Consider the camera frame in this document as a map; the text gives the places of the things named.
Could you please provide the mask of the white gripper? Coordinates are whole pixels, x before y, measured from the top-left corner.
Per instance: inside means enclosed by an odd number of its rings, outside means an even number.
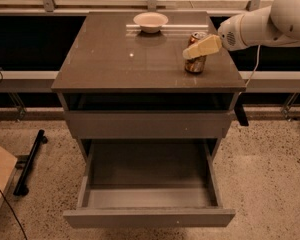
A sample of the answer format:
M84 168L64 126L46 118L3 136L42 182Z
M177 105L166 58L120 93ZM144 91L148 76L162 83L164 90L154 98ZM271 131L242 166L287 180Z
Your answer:
M237 51L247 48L242 37L242 20L244 14L230 17L223 21L218 28L218 35L208 35L188 46L182 53L186 60L218 53L223 47L228 51Z

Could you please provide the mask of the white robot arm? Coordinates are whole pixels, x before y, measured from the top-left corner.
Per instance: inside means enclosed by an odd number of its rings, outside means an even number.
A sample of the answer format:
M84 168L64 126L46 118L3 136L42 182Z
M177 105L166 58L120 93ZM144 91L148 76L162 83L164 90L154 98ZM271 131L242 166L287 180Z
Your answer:
M252 46L300 47L300 0L274 0L261 9L230 17L183 51L186 60Z

